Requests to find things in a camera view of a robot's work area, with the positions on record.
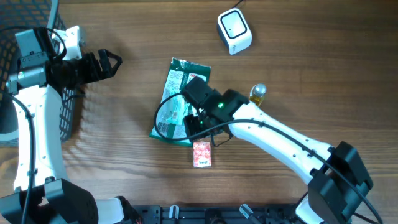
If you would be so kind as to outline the red tissue pack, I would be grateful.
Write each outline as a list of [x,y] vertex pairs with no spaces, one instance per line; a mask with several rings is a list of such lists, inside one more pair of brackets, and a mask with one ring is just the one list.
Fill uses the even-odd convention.
[[211,167],[211,144],[209,142],[193,143],[193,166],[195,168]]

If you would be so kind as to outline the green glove package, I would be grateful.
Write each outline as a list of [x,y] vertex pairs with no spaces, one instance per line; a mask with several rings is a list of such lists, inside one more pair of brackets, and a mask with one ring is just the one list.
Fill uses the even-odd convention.
[[151,138],[162,141],[161,134],[168,138],[184,138],[186,136],[183,118],[196,113],[196,109],[187,103],[181,95],[170,100],[166,100],[166,98],[180,92],[195,77],[199,77],[207,83],[210,74],[210,66],[177,58],[172,59],[161,99],[165,104],[157,114],[157,127],[153,128],[149,134]]

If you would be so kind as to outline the yellow oil bottle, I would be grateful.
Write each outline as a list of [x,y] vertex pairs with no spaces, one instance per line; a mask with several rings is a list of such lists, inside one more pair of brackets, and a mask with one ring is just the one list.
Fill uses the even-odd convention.
[[257,106],[260,106],[261,103],[264,101],[265,95],[267,92],[267,87],[263,83],[258,83],[257,85],[254,85],[251,89],[251,92],[249,94],[249,100],[256,104]]

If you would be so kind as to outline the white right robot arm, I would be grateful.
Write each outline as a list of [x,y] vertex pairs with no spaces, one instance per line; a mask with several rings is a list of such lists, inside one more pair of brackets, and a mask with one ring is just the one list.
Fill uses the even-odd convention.
[[294,216],[304,223],[348,223],[373,187],[357,151],[347,142],[333,147],[304,136],[267,115],[235,90],[224,94],[201,78],[181,90],[197,111],[184,118],[186,134],[195,141],[224,131],[259,147],[294,171],[307,194]]

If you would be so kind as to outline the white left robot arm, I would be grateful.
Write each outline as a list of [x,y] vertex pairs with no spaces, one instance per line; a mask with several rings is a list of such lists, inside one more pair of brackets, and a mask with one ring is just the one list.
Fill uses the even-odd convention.
[[62,156],[63,90],[113,77],[122,58],[105,49],[82,53],[78,26],[35,27],[16,39],[21,57],[7,96],[17,111],[19,167],[13,193],[1,199],[1,215],[11,223],[141,223],[124,197],[97,200],[71,183]]

